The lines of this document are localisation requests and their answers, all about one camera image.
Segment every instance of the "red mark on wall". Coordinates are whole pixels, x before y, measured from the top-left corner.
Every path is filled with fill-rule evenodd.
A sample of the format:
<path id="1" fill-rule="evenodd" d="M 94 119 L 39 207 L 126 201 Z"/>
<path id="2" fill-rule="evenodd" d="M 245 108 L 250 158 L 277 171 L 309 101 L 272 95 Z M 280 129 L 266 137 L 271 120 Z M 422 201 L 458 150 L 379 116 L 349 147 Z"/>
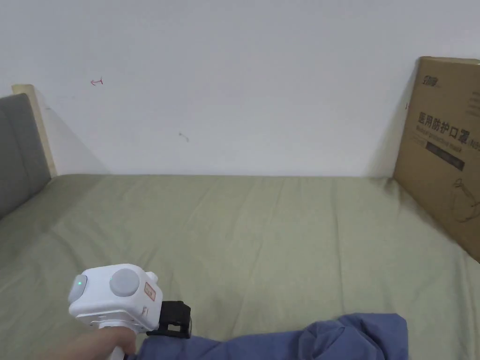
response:
<path id="1" fill-rule="evenodd" d="M 97 83 L 101 83 L 101 84 L 103 85 L 103 80 L 102 80 L 102 78 L 100 78 L 100 80 L 98 80 L 98 81 L 93 81 L 93 80 L 92 80 L 92 81 L 90 82 L 90 84 L 92 84 L 93 86 L 96 86 L 95 84 L 97 84 Z"/>

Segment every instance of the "mattress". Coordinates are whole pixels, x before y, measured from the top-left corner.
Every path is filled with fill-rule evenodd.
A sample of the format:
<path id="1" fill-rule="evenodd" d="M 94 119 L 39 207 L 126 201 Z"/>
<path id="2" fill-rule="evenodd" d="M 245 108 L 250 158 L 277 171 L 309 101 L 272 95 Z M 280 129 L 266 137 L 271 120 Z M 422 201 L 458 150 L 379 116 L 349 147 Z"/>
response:
<path id="1" fill-rule="evenodd" d="M 68 314 L 72 279 L 131 263 L 191 306 L 195 335 L 397 312 L 412 359 L 480 359 L 480 264 L 393 180 L 61 176 L 0 239 L 5 358 L 87 331 Z"/>

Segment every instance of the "hand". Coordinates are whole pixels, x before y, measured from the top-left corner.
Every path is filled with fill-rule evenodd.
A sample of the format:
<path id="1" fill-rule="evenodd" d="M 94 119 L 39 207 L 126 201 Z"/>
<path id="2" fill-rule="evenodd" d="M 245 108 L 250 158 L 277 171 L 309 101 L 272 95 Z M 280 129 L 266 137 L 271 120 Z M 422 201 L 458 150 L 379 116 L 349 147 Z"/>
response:
<path id="1" fill-rule="evenodd" d="M 64 348 L 46 359 L 52 360 L 105 360 L 115 347 L 127 355 L 135 353 L 135 332 L 127 327 L 104 327 L 80 335 Z"/>

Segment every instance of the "gray headboard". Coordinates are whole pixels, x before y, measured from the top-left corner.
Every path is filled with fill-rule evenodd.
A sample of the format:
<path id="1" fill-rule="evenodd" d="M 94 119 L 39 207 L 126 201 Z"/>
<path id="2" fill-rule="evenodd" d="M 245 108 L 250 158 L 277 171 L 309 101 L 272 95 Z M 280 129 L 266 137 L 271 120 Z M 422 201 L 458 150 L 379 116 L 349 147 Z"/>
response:
<path id="1" fill-rule="evenodd" d="M 28 96 L 0 98 L 0 219 L 50 179 Z"/>

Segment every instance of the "white handheld device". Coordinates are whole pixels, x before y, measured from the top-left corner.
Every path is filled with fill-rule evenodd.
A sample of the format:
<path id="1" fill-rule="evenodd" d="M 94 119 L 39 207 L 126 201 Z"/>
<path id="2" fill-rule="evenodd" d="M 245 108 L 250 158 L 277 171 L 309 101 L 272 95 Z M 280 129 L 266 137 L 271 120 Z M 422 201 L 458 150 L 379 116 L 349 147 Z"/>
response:
<path id="1" fill-rule="evenodd" d="M 131 264 L 109 265 L 77 275 L 70 290 L 69 313 L 98 328 L 125 326 L 136 334 L 158 328 L 163 294 L 158 277 Z M 115 348 L 110 359 L 123 360 Z"/>

